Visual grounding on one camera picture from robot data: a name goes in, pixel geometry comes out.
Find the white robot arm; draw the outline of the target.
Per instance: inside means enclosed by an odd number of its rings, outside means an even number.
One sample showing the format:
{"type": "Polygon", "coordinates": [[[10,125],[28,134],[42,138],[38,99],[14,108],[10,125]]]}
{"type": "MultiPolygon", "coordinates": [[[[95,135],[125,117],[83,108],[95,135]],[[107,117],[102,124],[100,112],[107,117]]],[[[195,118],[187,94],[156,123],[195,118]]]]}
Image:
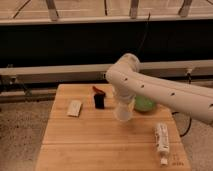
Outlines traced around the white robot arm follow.
{"type": "Polygon", "coordinates": [[[139,73],[140,61],[124,54],[106,72],[106,80],[114,89],[120,104],[129,104],[135,95],[146,96],[155,102],[207,125],[213,125],[213,89],[169,81],[139,73]]]}

